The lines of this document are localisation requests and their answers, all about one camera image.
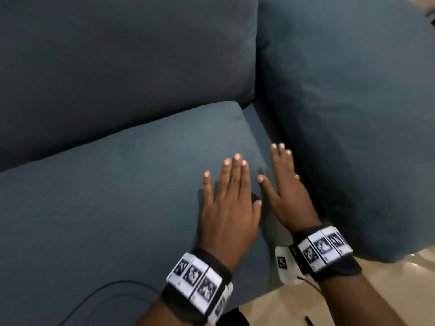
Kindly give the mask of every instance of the wristband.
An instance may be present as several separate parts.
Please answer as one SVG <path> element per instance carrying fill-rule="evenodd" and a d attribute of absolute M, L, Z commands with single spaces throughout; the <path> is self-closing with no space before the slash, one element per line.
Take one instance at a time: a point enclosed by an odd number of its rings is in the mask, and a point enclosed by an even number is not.
<path fill-rule="evenodd" d="M 185 253 L 166 278 L 161 297 L 182 321 L 195 326 L 215 324 L 233 291 L 232 274 L 209 252 Z"/>
<path fill-rule="evenodd" d="M 315 226 L 297 231 L 292 236 L 294 244 L 289 247 L 290 252 L 302 274 L 310 274 L 314 281 L 362 273 L 352 257 L 352 248 L 333 226 Z M 279 268 L 282 259 L 277 256 Z"/>

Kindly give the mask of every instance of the left hand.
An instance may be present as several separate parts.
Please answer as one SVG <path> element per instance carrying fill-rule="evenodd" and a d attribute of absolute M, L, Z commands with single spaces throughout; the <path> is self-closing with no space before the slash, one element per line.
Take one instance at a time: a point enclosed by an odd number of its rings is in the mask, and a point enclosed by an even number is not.
<path fill-rule="evenodd" d="M 261 201 L 252 203 L 248 164 L 239 153 L 232 162 L 224 160 L 215 201 L 209 171 L 204 173 L 203 184 L 199 246 L 234 272 L 255 240 L 261 216 Z"/>

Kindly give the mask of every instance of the hand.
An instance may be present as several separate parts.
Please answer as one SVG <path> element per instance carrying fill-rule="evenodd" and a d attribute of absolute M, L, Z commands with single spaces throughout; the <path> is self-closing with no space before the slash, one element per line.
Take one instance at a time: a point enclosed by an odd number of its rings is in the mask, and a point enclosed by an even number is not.
<path fill-rule="evenodd" d="M 224 160 L 214 202 L 209 171 L 204 173 L 203 184 L 199 246 L 233 272 L 257 235 L 261 201 L 252 203 L 248 164 L 239 153 L 232 166 L 231 159 Z"/>
<path fill-rule="evenodd" d="M 275 192 L 266 176 L 258 175 L 257 180 L 269 199 L 275 216 L 291 233 L 322 225 L 307 189 L 295 177 L 291 151 L 285 149 L 284 143 L 279 144 L 279 147 L 272 144 L 271 155 L 278 192 Z"/>

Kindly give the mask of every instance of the black cable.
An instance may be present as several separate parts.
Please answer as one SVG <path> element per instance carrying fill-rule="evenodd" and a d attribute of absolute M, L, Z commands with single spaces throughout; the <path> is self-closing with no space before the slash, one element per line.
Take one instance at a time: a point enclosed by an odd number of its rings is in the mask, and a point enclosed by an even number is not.
<path fill-rule="evenodd" d="M 320 289 L 318 289 L 317 288 L 317 286 L 315 286 L 315 285 L 313 285 L 311 282 L 309 282 L 307 279 L 305 279 L 305 278 L 302 278 L 302 277 L 297 277 L 299 280 L 303 280 L 303 281 L 305 281 L 308 285 L 310 285 L 311 287 L 313 287 L 316 291 L 318 291 L 319 293 L 320 293 L 320 295 L 322 295 L 323 297 L 324 297 L 324 295 L 323 295 L 323 293 L 322 293 L 322 291 L 320 290 Z"/>
<path fill-rule="evenodd" d="M 77 310 L 79 310 L 80 307 L 81 307 L 82 305 L 84 305 L 84 304 L 86 303 L 86 301 L 88 301 L 92 296 L 94 296 L 94 295 L 97 294 L 99 291 L 101 291 L 101 290 L 103 290 L 103 289 L 105 289 L 105 288 L 107 288 L 107 287 L 109 287 L 109 286 L 117 285 L 117 284 L 133 284 L 133 285 L 138 285 L 138 286 L 141 286 L 141 287 L 148 288 L 149 290 L 152 290 L 152 291 L 154 291 L 154 292 L 157 293 L 157 294 L 160 294 L 160 291 L 159 291 L 159 290 L 156 290 L 153 286 L 150 286 L 150 285 L 148 285 L 148 284 L 142 283 L 142 282 L 140 282 L 140 281 L 136 281 L 136 280 L 117 280 L 117 281 L 112 281 L 111 283 L 108 283 L 108 284 L 106 284 L 106 285 L 104 285 L 104 286 L 101 286 L 100 288 L 97 288 L 97 289 L 96 289 L 95 291 L 93 291 L 91 294 L 89 294 L 88 296 L 86 296 L 86 297 L 83 299 L 83 301 L 81 301 L 79 304 L 77 304 L 77 306 L 76 306 L 74 309 L 72 309 L 72 311 L 71 311 L 70 313 L 68 313 L 68 316 L 66 316 L 65 319 L 61 321 L 61 323 L 59 324 L 59 326 L 63 326 L 63 325 L 65 325 L 65 323 L 68 321 L 68 319 L 71 318 L 72 315 L 73 315 L 75 312 L 77 312 Z"/>

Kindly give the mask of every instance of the sofa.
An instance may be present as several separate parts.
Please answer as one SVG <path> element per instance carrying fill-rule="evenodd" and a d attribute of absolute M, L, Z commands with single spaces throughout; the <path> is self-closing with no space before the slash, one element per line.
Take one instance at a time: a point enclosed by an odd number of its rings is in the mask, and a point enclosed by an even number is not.
<path fill-rule="evenodd" d="M 272 142 L 357 256 L 435 244 L 435 31 L 407 1 L 0 11 L 1 325 L 133 325 L 194 245 L 203 172 L 242 153 L 261 197 Z M 227 309 L 281 285 L 291 236 L 262 213 Z"/>

